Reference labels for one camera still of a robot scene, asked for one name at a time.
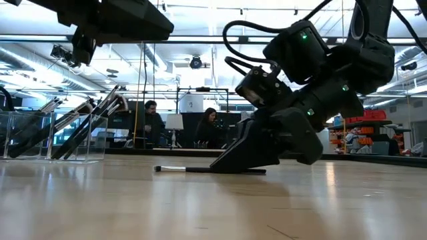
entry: dark hair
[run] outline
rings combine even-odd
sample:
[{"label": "dark hair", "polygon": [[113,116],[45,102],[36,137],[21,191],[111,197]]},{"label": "dark hair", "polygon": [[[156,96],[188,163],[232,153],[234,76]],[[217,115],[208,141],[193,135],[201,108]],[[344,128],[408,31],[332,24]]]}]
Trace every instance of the dark hair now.
[{"label": "dark hair", "polygon": [[157,103],[155,102],[155,101],[153,101],[153,100],[149,100],[149,101],[147,101],[146,103],[145,103],[145,109],[149,109],[152,105],[155,105],[155,106],[157,106]]},{"label": "dark hair", "polygon": [[207,123],[209,121],[209,115],[211,115],[212,113],[216,113],[216,110],[211,108],[211,107],[206,109],[205,113],[203,114],[203,118],[201,119],[201,121]]}]

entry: clear acrylic box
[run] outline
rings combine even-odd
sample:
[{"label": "clear acrylic box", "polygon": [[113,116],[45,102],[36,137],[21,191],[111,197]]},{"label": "clear acrylic box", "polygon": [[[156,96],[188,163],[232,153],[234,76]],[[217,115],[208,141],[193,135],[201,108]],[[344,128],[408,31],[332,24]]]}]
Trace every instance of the clear acrylic box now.
[{"label": "clear acrylic box", "polygon": [[63,116],[1,112],[0,153],[3,159],[82,163],[103,160],[108,118],[81,115],[74,121],[60,123]]},{"label": "clear acrylic box", "polygon": [[107,125],[106,117],[81,115],[62,130],[52,132],[48,156],[63,161],[103,160]]},{"label": "clear acrylic box", "polygon": [[0,113],[0,149],[4,159],[40,160],[46,158],[48,138],[36,141],[50,124],[50,115],[34,112]]}]

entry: ceiling light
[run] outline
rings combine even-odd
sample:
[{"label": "ceiling light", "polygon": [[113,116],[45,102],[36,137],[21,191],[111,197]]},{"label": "ceiling light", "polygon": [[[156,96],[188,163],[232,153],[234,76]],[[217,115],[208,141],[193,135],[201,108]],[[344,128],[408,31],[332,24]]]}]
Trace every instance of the ceiling light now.
[{"label": "ceiling light", "polygon": [[[338,39],[336,39],[336,43],[343,43],[346,40],[347,40],[346,38],[338,38]],[[411,39],[411,38],[405,38],[405,39],[403,39],[403,38],[401,38],[401,39],[399,39],[399,38],[388,38],[387,41],[390,44],[414,44],[415,43],[415,40]]]},{"label": "ceiling light", "polygon": [[405,95],[383,95],[383,94],[368,94],[367,97],[406,97]]},{"label": "ceiling light", "polygon": [[408,90],[408,94],[422,93],[424,91],[427,91],[427,85],[415,87],[411,90]]},{"label": "ceiling light", "polygon": [[[231,42],[236,42],[239,41],[239,37],[227,37],[228,41]],[[169,37],[169,39],[167,40],[168,42],[173,42],[173,41],[200,41],[200,42],[211,42],[211,41],[217,41],[217,42],[222,42],[224,41],[224,39],[222,37],[216,37],[216,36],[212,36],[212,37],[178,37],[178,36],[171,36]]]},{"label": "ceiling light", "polygon": [[376,104],[374,104],[374,106],[375,106],[375,107],[382,106],[382,105],[385,105],[385,104],[387,104],[387,103],[391,103],[391,102],[393,102],[394,100],[395,100],[395,99],[391,99],[391,100],[383,101],[383,102],[380,102],[380,103],[376,103]]},{"label": "ceiling light", "polygon": [[66,42],[69,40],[66,36],[49,36],[49,35],[0,35],[0,42],[16,41],[46,41],[46,42]]}]

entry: cable cord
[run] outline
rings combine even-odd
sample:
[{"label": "cable cord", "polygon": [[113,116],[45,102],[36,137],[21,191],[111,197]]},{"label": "cable cord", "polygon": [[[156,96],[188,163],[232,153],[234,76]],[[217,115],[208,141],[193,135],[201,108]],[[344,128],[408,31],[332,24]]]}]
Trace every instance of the cable cord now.
[{"label": "cable cord", "polygon": [[411,36],[414,38],[414,40],[415,40],[416,44],[419,46],[419,48],[421,48],[421,50],[425,54],[427,54],[427,48],[421,42],[420,38],[416,34],[415,30],[412,28],[412,26],[409,23],[409,21],[406,20],[406,18],[400,13],[400,11],[395,6],[393,6],[392,10],[393,10],[394,14],[396,14],[396,16],[398,16],[398,18],[403,22],[403,24],[405,24],[406,28],[408,29],[408,31],[411,34]]},{"label": "cable cord", "polygon": [[[147,87],[147,61],[145,60],[145,48],[146,48],[146,44],[144,43],[144,73],[145,73],[145,81],[144,81],[144,92],[142,93],[142,102],[143,102],[143,104],[145,104],[145,88]],[[144,144],[144,149],[145,149],[145,108],[144,108],[144,114],[143,114],[143,116],[144,116],[144,126],[143,126],[143,129],[142,129],[142,132],[143,132],[143,135],[142,135],[142,137],[143,137],[143,144]]]},{"label": "cable cord", "polygon": [[[328,3],[330,3],[332,0],[325,0],[323,2],[321,2],[315,9],[313,9],[313,11],[311,11],[307,16],[305,16],[303,18],[303,20],[308,21],[311,17],[313,17],[318,11],[320,11],[322,8],[324,8]],[[364,20],[364,26],[363,26],[363,32],[359,38],[359,41],[363,41],[365,40],[366,36],[369,33],[369,28],[370,28],[370,16],[369,16],[369,11],[368,11],[368,7],[365,4],[364,0],[356,0],[359,8],[360,8],[360,12],[363,16],[363,20]],[[228,49],[228,51],[230,51],[231,53],[233,53],[234,55],[248,60],[248,61],[253,61],[256,63],[269,63],[270,65],[273,65],[274,67],[278,67],[278,64],[275,61],[269,60],[269,59],[260,59],[260,58],[255,58],[255,57],[249,57],[247,55],[244,55],[243,53],[240,53],[239,51],[235,50],[231,45],[230,42],[227,39],[227,32],[230,28],[234,27],[234,26],[244,26],[244,27],[250,27],[252,29],[256,29],[259,31],[263,31],[266,33],[281,33],[284,29],[276,29],[276,28],[271,28],[271,27],[265,27],[262,25],[258,25],[256,23],[252,23],[249,21],[243,21],[243,20],[236,20],[236,21],[231,21],[229,22],[225,27],[224,30],[222,31],[222,37],[224,40],[224,45],[226,46],[226,48]],[[233,67],[236,71],[238,71],[239,73],[243,74],[243,70],[237,70],[233,65],[230,65],[231,67]]]},{"label": "cable cord", "polygon": [[141,54],[139,56],[139,74],[138,74],[138,86],[137,86],[137,93],[136,93],[136,110],[135,110],[135,125],[133,126],[133,146],[135,147],[135,138],[136,138],[136,129],[138,125],[138,102],[139,102],[139,83],[141,82],[141,65],[142,65],[142,56],[144,57],[144,64],[145,64],[145,43],[144,43],[144,55]]},{"label": "cable cord", "polygon": [[15,106],[13,105],[12,96],[10,93],[2,86],[0,86],[0,91],[6,98],[7,108],[9,108],[9,111],[15,111]]},{"label": "cable cord", "polygon": [[241,65],[243,67],[247,67],[248,69],[252,69],[252,67],[254,67],[253,65],[250,65],[249,63],[245,63],[242,60],[236,59],[234,57],[226,57],[224,59],[224,61],[230,66],[232,67],[234,70],[238,71],[240,74],[242,74],[243,76],[246,76],[246,73],[243,69],[239,68],[238,66],[236,66],[236,64]]},{"label": "cable cord", "polygon": [[267,33],[280,33],[281,31],[283,31],[284,29],[274,29],[274,28],[270,28],[270,27],[264,27],[262,25],[258,25],[256,23],[252,23],[249,21],[243,21],[243,20],[236,20],[236,21],[231,21],[229,22],[225,27],[224,30],[222,31],[222,38],[224,40],[224,45],[227,47],[228,51],[230,51],[231,53],[233,53],[234,55],[241,57],[242,59],[248,60],[248,61],[253,61],[256,63],[269,63],[270,65],[274,65],[274,66],[278,66],[278,64],[275,61],[269,60],[269,59],[260,59],[260,58],[256,58],[256,57],[249,57],[247,55],[244,55],[243,53],[240,53],[239,51],[235,50],[229,43],[228,39],[227,39],[227,32],[230,28],[234,27],[234,26],[244,26],[244,27],[250,27],[259,31],[264,31]]}]

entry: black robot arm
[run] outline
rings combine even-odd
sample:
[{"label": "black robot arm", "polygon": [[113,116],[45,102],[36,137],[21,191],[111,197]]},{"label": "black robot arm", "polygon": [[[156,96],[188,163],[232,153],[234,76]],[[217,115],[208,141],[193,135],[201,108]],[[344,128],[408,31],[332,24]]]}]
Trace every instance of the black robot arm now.
[{"label": "black robot arm", "polygon": [[[167,40],[173,24],[148,0],[30,0],[57,13],[58,22],[77,26],[73,57],[90,64],[97,46]],[[6,0],[19,6],[22,0]]]},{"label": "black robot arm", "polygon": [[[314,10],[319,11],[330,1]],[[240,173],[251,167],[278,164],[285,151],[300,153],[297,161],[311,165],[323,151],[316,132],[337,113],[343,117],[363,115],[357,94],[369,94],[387,84],[394,74],[394,48],[387,42],[393,0],[358,0],[354,7],[348,37],[343,45],[329,49],[309,22],[314,15],[285,29],[270,29],[242,21],[226,25],[227,30],[245,25],[278,33],[263,51],[266,59],[236,54],[248,61],[271,63],[272,72],[227,57],[226,62],[251,70],[236,87],[236,93],[258,108],[251,119],[239,123],[239,138],[210,165],[213,172]],[[277,76],[280,69],[291,82],[305,85],[292,91]]]}]

